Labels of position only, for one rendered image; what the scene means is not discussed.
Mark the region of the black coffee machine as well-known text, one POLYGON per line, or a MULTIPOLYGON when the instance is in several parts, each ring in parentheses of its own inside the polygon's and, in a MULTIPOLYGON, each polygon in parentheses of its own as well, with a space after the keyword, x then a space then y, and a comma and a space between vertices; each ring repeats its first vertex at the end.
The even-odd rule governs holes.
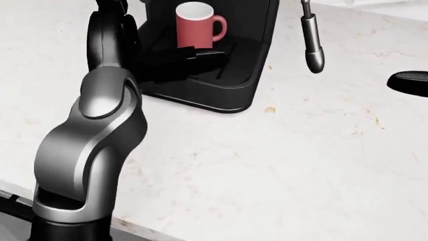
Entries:
POLYGON ((228 25, 226 36, 213 44, 225 52, 225 61, 208 72, 182 80, 142 82, 146 96, 220 113, 249 108, 274 33, 279 0, 140 0, 146 21, 138 34, 142 50, 153 52, 177 46, 175 8, 186 1, 208 3, 228 25))

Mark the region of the silver steam wand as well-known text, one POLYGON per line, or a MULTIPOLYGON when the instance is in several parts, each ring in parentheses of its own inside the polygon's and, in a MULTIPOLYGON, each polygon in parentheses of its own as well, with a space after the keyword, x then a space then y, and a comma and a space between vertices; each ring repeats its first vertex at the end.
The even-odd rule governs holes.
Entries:
POLYGON ((300 18, 305 43, 305 60, 313 74, 319 74, 325 66, 324 50, 320 43, 316 15, 312 13, 310 0, 301 0, 303 16, 300 18))

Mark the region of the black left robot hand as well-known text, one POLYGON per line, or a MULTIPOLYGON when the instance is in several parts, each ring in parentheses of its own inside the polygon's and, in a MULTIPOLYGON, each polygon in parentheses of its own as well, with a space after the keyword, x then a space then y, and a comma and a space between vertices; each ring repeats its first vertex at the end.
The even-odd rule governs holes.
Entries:
POLYGON ((175 48, 147 52, 135 58, 131 72, 137 82, 175 82, 222 68, 227 54, 213 48, 175 48))

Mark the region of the red ceramic mug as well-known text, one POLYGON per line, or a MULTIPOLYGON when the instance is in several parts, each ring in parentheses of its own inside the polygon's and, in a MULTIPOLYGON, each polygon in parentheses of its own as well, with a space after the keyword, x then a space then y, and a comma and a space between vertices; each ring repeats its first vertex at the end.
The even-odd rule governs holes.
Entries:
POLYGON ((227 33, 227 21, 207 3, 188 1, 175 9, 177 47, 212 48, 227 33))

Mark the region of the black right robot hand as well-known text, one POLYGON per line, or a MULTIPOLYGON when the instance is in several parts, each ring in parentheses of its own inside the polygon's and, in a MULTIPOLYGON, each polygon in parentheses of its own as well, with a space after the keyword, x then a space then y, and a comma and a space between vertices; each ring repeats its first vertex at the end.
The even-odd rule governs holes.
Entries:
POLYGON ((428 98, 428 71, 397 72, 390 76, 387 86, 403 94, 428 98))

